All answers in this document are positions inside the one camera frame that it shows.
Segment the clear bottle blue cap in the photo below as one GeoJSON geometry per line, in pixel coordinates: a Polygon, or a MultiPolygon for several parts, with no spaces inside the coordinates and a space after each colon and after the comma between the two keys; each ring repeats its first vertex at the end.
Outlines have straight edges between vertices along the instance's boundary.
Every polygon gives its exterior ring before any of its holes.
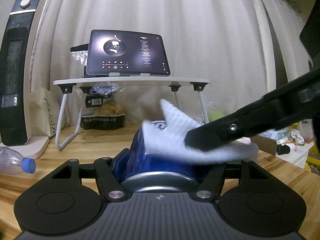
{"type": "Polygon", "coordinates": [[[34,159],[24,157],[19,152],[7,147],[1,147],[0,172],[6,175],[16,175],[19,173],[34,173],[36,163],[34,159]]]}

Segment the cardboard box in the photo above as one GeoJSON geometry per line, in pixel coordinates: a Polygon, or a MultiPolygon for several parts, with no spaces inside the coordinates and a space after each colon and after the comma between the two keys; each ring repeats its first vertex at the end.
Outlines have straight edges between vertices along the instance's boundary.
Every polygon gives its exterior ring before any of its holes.
{"type": "Polygon", "coordinates": [[[255,135],[250,137],[251,142],[257,144],[259,150],[269,153],[271,155],[276,155],[277,142],[273,139],[262,137],[260,135],[255,135]]]}

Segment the black white tower heater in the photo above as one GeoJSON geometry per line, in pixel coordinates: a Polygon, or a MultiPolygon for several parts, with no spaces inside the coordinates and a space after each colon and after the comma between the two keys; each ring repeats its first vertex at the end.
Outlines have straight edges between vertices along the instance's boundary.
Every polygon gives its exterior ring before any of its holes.
{"type": "Polygon", "coordinates": [[[1,145],[36,159],[49,138],[32,134],[29,66],[44,0],[16,0],[1,44],[1,145]]]}

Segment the blue Pepsi can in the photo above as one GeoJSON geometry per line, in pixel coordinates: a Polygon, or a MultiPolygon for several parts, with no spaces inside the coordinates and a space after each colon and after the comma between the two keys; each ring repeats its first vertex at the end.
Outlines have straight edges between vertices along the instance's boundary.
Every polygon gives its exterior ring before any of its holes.
{"type": "Polygon", "coordinates": [[[112,172],[127,193],[193,192],[209,171],[210,166],[183,164],[146,154],[141,128],[130,148],[123,149],[112,160],[112,172]]]}

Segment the white folding lap table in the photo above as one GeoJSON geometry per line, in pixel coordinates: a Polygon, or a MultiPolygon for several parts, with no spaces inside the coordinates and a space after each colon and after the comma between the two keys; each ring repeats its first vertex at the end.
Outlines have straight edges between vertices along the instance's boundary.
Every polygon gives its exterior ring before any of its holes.
{"type": "Polygon", "coordinates": [[[187,78],[187,77],[170,77],[170,76],[111,76],[111,77],[90,77],[90,78],[78,78],[78,79],[65,79],[65,80],[55,80],[54,85],[60,87],[63,97],[61,102],[61,107],[59,111],[59,117],[57,120],[56,135],[55,135],[55,147],[57,150],[63,150],[79,133],[81,115],[83,108],[80,108],[78,121],[74,132],[68,136],[62,143],[60,140],[60,133],[62,129],[62,118],[65,112],[65,106],[69,94],[73,92],[74,87],[79,87],[82,89],[83,93],[87,93],[91,87],[101,86],[101,87],[135,87],[135,86],[151,86],[151,87],[169,87],[171,91],[175,94],[175,99],[178,108],[180,108],[180,103],[177,97],[177,92],[180,87],[183,86],[193,86],[194,91],[198,92],[200,98],[200,104],[202,108],[202,114],[204,117],[204,122],[207,124],[209,122],[208,112],[203,99],[203,90],[206,85],[210,83],[207,79],[197,79],[197,78],[187,78]]]}

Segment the clear plastic wrapper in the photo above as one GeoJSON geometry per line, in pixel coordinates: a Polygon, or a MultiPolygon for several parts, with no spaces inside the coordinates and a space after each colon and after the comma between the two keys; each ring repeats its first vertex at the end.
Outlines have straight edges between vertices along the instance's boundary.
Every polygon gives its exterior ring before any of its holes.
{"type": "Polygon", "coordinates": [[[70,48],[72,57],[76,61],[80,61],[83,66],[87,65],[88,44],[81,44],[70,48]]]}

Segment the white paper towel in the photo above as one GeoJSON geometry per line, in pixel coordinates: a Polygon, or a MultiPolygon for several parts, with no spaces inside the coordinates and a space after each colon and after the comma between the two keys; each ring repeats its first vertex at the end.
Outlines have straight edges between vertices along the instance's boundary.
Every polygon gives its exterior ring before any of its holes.
{"type": "Polygon", "coordinates": [[[165,118],[165,128],[159,129],[149,120],[142,123],[145,154],[166,161],[182,164],[210,165],[230,163],[241,160],[258,160],[256,144],[231,142],[214,150],[202,150],[199,146],[187,146],[187,133],[196,128],[203,128],[167,100],[160,100],[160,106],[165,118]]]}

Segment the tablet with dark screen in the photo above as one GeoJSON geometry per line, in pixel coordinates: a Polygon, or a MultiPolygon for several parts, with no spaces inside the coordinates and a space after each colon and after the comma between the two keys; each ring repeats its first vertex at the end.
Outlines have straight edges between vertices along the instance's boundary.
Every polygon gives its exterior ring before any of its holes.
{"type": "Polygon", "coordinates": [[[169,76],[161,35],[124,30],[91,31],[84,77],[150,74],[169,76]]]}

